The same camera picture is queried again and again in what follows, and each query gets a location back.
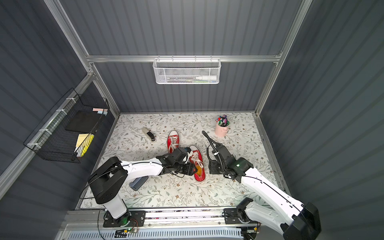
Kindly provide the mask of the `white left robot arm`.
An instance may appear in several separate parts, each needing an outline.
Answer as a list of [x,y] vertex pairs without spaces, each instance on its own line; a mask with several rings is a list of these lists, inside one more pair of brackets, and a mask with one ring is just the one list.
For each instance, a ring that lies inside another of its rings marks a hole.
[[198,171],[195,164],[190,162],[193,153],[191,148],[177,148],[171,154],[136,162],[112,157],[90,175],[88,186],[97,204],[104,206],[112,218],[117,220],[129,211],[119,196],[126,181],[164,174],[193,176]]

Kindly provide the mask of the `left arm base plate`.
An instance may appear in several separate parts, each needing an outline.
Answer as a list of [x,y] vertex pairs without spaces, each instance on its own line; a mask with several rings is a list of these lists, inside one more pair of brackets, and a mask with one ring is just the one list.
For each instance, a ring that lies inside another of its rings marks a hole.
[[127,211],[121,217],[114,219],[109,211],[103,217],[104,228],[132,228],[142,227],[146,218],[145,211]]

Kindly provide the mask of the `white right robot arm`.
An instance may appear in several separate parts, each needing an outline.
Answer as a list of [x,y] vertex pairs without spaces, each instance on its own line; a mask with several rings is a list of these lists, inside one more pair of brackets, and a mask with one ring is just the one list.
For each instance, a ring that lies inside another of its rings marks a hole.
[[289,196],[248,160],[235,159],[222,144],[210,144],[207,156],[214,157],[209,163],[211,173],[237,181],[269,205],[268,208],[260,206],[251,198],[245,198],[237,205],[237,216],[241,222],[259,222],[281,234],[285,240],[315,240],[320,235],[320,213],[314,204],[303,204]]

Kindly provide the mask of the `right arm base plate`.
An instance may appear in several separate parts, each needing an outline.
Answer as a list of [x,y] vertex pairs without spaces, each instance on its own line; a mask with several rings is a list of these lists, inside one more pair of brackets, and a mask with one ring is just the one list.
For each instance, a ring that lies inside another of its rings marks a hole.
[[237,208],[225,208],[222,212],[222,217],[227,225],[235,224],[257,224],[258,222],[250,220],[245,213]]

